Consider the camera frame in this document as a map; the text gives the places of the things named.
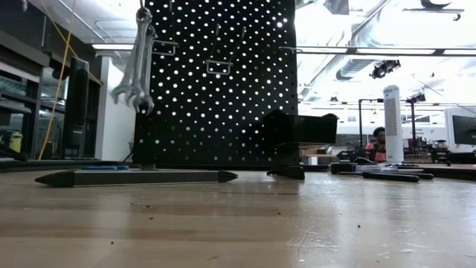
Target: person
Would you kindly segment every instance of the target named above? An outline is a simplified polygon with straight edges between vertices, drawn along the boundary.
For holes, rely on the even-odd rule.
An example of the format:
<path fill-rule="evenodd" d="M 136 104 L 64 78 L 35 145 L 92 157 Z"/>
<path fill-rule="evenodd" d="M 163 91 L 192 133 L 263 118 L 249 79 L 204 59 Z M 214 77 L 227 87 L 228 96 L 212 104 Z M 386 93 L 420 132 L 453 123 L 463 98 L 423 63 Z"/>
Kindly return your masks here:
<path fill-rule="evenodd" d="M 385 147 L 385 128 L 377 127 L 373 131 L 373 137 L 376 138 L 376 142 L 368 144 L 365 147 L 367 157 L 371 161 L 385 162 L 387 161 L 386 147 Z"/>

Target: wooden workbench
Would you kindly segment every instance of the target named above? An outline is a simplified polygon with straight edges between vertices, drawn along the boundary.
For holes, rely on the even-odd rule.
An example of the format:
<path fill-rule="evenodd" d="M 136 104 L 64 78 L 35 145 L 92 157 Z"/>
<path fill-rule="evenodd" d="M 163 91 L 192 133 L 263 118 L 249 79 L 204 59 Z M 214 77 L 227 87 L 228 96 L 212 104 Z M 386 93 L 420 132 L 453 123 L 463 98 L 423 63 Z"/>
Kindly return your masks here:
<path fill-rule="evenodd" d="M 46 188 L 0 175 L 3 267 L 476 267 L 476 184 L 237 172 L 225 184 Z"/>

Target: pegboard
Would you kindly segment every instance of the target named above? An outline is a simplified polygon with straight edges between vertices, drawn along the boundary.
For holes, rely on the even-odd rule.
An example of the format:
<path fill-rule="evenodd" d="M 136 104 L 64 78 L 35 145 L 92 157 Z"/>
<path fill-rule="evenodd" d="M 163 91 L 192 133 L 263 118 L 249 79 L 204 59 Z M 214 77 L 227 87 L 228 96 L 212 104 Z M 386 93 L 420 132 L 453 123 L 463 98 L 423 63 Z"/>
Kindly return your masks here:
<path fill-rule="evenodd" d="M 151 115 L 138 115 L 134 162 L 160 165 L 299 165 L 298 151 L 264 148 L 261 118 L 298 113 L 292 0 L 147 1 L 158 40 L 173 57 L 152 58 Z M 217 24 L 221 25 L 213 55 Z M 242 28 L 246 35 L 235 50 Z M 171 52 L 169 45 L 154 51 Z M 207 74 L 205 60 L 227 61 L 229 75 Z M 210 65 L 214 71 L 223 66 Z"/>

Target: computer monitor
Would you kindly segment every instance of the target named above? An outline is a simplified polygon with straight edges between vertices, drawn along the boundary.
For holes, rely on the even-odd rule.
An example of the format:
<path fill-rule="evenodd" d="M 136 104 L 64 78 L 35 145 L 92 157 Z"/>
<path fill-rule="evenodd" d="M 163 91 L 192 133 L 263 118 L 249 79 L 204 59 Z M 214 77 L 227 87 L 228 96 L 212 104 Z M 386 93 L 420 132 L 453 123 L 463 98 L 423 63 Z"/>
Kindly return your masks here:
<path fill-rule="evenodd" d="M 83 157 L 88 90 L 89 63 L 72 57 L 66 98 L 65 128 L 62 134 L 62 158 L 65 158 L 66 151 L 74 153 L 74 158 Z"/>
<path fill-rule="evenodd" d="M 455 144 L 476 145 L 476 117 L 453 115 Z"/>

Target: ceiling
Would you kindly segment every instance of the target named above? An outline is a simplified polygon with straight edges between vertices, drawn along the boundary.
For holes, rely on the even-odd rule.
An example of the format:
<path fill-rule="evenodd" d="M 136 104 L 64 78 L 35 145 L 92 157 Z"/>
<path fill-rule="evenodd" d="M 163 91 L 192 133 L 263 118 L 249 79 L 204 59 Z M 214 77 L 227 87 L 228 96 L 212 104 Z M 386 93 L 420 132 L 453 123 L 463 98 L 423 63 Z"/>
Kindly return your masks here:
<path fill-rule="evenodd" d="M 66 29 L 70 27 L 73 0 L 29 1 L 45 11 L 44 4 L 56 22 Z M 467 30 L 476 25 L 476 1 L 454 0 L 444 12 L 419 12 L 423 9 L 420 1 L 444 4 L 450 0 L 295 0 L 297 45 L 420 48 L 476 45 L 476 32 Z M 139 0 L 77 0 L 73 33 L 86 43 L 133 43 L 138 8 Z M 116 66 L 123 68 L 128 52 L 109 52 L 109 55 Z M 369 73 L 375 62 L 383 60 L 381 57 L 299 54 L 300 99 L 380 98 L 383 87 L 396 83 L 403 96 L 425 92 L 433 102 L 476 102 L 473 93 L 476 60 L 399 59 L 402 63 L 399 70 L 385 79 L 373 80 Z"/>

